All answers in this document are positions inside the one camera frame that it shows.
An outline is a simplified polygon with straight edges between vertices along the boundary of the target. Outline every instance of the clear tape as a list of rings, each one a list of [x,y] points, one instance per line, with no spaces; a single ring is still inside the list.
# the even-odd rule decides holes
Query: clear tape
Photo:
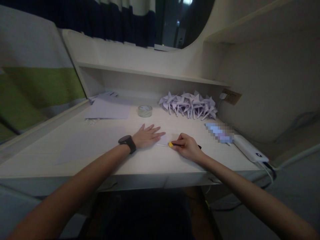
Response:
[[[138,115],[140,117],[151,117],[152,116],[152,107],[148,105],[142,105],[138,107]]]

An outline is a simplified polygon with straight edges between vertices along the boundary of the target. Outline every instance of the finger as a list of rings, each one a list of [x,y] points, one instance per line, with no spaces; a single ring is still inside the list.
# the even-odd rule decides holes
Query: finger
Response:
[[[179,137],[178,137],[178,140],[181,140],[181,139],[186,139],[190,137],[189,135],[185,134],[185,133],[180,133]]]
[[[153,143],[156,143],[156,142],[158,142],[159,140],[160,140],[160,136],[151,139],[151,141],[152,141]]]
[[[175,151],[177,151],[177,152],[179,152],[180,154],[181,154],[181,151],[183,150],[183,148],[182,148],[182,147],[179,147],[179,146],[173,146],[172,149],[175,150]]]
[[[171,142],[174,144],[179,144],[179,145],[184,146],[187,141],[185,139],[181,139],[181,140],[176,140],[176,141],[171,141]]]
[[[141,128],[139,129],[139,131],[142,131],[144,129],[144,124],[142,124]]]
[[[152,128],[149,132],[151,133],[155,133],[156,131],[158,131],[160,129],[160,127],[157,127],[157,128]]]
[[[153,134],[153,135],[152,135],[152,137],[151,137],[151,138],[161,137],[161,136],[163,136],[163,135],[165,135],[165,134],[166,134],[166,132],[162,132],[162,133],[155,133],[155,134]]]
[[[151,130],[153,127],[154,127],[154,124],[152,124],[151,126],[147,127],[147,128],[145,129],[145,131],[149,131],[149,130]]]

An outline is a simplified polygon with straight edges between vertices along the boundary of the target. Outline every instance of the black watch strap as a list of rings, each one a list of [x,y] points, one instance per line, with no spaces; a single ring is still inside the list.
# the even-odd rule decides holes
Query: black watch strap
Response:
[[[134,153],[137,148],[136,145],[134,144],[132,137],[130,135],[124,136],[119,139],[118,143],[121,144],[127,144],[130,148],[130,154]]]

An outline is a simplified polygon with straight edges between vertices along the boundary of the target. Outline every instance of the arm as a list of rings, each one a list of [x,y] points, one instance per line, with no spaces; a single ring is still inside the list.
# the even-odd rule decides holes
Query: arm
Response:
[[[183,148],[174,146],[173,149],[214,174],[281,239],[319,239],[306,221],[257,185],[204,154],[192,137],[181,133],[172,143],[183,145]]]
[[[137,149],[151,146],[165,132],[155,133],[154,125],[140,130],[132,139]],[[36,206],[13,230],[8,239],[55,239],[82,203],[110,176],[129,155],[127,145],[118,145],[106,152]]]

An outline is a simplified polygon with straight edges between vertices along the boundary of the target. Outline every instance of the electrical outlet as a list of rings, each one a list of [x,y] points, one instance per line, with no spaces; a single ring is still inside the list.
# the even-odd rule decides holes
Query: electrical outlet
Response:
[[[222,93],[226,93],[227,94],[227,96],[224,99],[224,101],[226,101],[228,103],[231,103],[232,105],[236,105],[236,103],[239,101],[240,97],[242,96],[242,94],[233,92],[233,91],[231,91],[229,89],[226,89],[226,88],[224,88],[222,90]]]

